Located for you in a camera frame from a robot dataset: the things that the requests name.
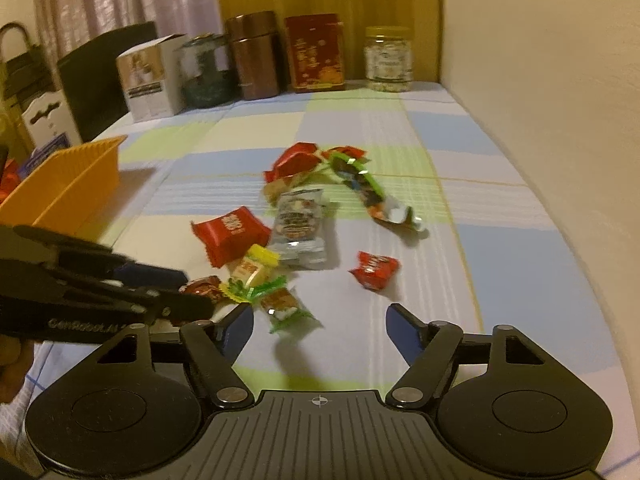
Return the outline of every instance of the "snack pile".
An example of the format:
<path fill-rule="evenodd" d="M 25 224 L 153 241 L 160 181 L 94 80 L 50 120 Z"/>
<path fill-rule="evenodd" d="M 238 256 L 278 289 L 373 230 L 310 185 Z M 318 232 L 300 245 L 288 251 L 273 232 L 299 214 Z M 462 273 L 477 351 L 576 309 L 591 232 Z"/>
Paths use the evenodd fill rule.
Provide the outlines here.
<path fill-rule="evenodd" d="M 327 261 L 323 227 L 322 189 L 296 189 L 314 173 L 330 170 L 358 194 L 376 220 L 424 229 L 410 206 L 385 194 L 365 167 L 366 152 L 354 146 L 321 151 L 311 142 L 287 148 L 264 172 L 263 194 L 277 208 L 273 230 L 242 206 L 199 224 L 193 233 L 204 244 L 212 267 L 237 261 L 226 282 L 209 276 L 189 282 L 181 292 L 207 296 L 214 304 L 251 303 L 271 319 L 278 332 L 300 319 L 313 319 L 287 288 L 285 268 L 321 269 Z M 350 273 L 366 289 L 383 290 L 398 272 L 400 262 L 361 251 L 359 266 Z"/>

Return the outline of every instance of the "brown thermos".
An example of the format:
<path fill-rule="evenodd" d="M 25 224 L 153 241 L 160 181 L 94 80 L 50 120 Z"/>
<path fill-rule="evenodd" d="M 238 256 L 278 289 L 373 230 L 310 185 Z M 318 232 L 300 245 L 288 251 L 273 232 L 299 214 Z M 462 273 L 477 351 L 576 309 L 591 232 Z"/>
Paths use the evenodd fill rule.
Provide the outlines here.
<path fill-rule="evenodd" d="M 274 97 L 286 87 L 284 53 L 272 10 L 242 14 L 226 20 L 236 60 L 242 97 Z"/>

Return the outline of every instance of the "finger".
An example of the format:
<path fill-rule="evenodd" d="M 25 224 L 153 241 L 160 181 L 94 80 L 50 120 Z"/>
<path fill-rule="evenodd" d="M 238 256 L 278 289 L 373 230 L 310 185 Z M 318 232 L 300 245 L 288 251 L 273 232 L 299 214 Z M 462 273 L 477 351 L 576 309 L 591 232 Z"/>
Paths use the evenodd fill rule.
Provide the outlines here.
<path fill-rule="evenodd" d="M 0 366 L 15 363 L 20 357 L 20 340 L 0 335 Z"/>
<path fill-rule="evenodd" d="M 0 402 L 11 402 L 22 389 L 24 377 L 33 365 L 33 341 L 23 341 L 18 360 L 0 374 Z"/>

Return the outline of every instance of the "yellow basket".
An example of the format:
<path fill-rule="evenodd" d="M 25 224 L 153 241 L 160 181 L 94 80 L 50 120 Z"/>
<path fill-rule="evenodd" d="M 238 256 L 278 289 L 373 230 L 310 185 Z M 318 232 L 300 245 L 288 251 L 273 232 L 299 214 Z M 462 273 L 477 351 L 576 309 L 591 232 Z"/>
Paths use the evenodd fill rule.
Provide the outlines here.
<path fill-rule="evenodd" d="M 0 205 L 0 224 L 74 236 L 118 186 L 118 146 L 127 136 L 55 152 Z"/>

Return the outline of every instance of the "jar with yellow lid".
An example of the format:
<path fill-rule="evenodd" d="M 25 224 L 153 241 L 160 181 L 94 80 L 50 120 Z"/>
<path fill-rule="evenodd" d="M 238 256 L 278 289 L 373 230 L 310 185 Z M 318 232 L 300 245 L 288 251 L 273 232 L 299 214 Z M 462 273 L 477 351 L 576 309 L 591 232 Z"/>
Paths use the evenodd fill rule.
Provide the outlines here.
<path fill-rule="evenodd" d="M 406 92 L 410 88 L 414 79 L 411 40 L 408 27 L 366 28 L 367 87 L 383 92 Z"/>

